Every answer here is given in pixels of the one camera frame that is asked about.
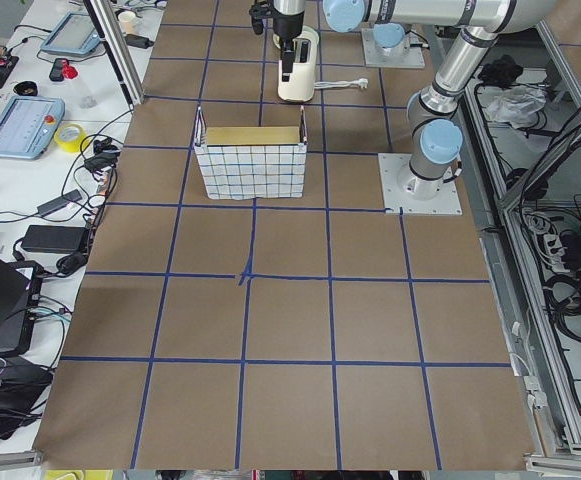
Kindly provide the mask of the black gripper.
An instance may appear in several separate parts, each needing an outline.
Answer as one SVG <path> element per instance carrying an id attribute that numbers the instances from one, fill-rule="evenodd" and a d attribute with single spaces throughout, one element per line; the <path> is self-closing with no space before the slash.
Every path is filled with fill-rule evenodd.
<path id="1" fill-rule="evenodd" d="M 273 17 L 273 30 L 278 36 L 281 51 L 281 81 L 289 82 L 294 66 L 294 39 L 301 34 L 301 15 L 277 14 Z"/>

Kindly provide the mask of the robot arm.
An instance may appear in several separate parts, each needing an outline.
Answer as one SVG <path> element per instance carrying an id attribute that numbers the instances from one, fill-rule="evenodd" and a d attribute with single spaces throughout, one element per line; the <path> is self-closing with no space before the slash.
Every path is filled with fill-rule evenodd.
<path id="1" fill-rule="evenodd" d="M 420 53 L 421 48 L 411 42 L 411 33 L 398 23 L 375 23 L 371 29 L 379 63 L 403 60 Z"/>
<path id="2" fill-rule="evenodd" d="M 501 34 L 535 26 L 556 3 L 549 0 L 492 1 L 325 1 L 327 23 L 349 32 L 363 22 L 454 26 L 460 29 L 432 83 L 414 94 L 407 107 L 413 153 L 397 175 L 401 191 L 427 201 L 444 183 L 443 177 L 463 143 L 451 121 L 458 100 L 489 49 Z"/>

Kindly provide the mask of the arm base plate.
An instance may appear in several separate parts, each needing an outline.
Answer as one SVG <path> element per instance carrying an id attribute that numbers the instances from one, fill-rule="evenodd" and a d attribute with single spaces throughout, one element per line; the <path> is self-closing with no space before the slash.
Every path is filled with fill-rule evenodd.
<path id="1" fill-rule="evenodd" d="M 410 169 L 410 154 L 379 153 L 384 210 L 391 215 L 460 216 L 462 208 L 450 166 L 437 180 L 423 180 Z"/>
<path id="2" fill-rule="evenodd" d="M 376 68 L 423 69 L 425 60 L 416 37 L 401 24 L 375 24 L 361 30 L 365 65 Z"/>

